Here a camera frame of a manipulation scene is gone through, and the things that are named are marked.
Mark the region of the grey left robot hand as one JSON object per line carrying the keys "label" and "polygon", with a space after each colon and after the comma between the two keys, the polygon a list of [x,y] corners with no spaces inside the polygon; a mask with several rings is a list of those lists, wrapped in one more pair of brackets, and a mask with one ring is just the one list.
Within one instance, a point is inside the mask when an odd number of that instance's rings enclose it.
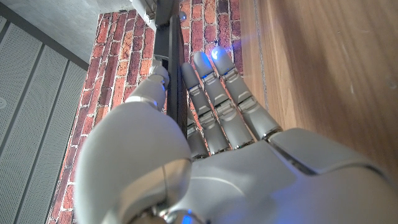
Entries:
{"label": "grey left robot hand", "polygon": [[162,112],[169,74],[153,65],[84,142],[79,223],[396,223],[397,186],[356,151],[283,130],[222,47],[182,65],[202,132]]}

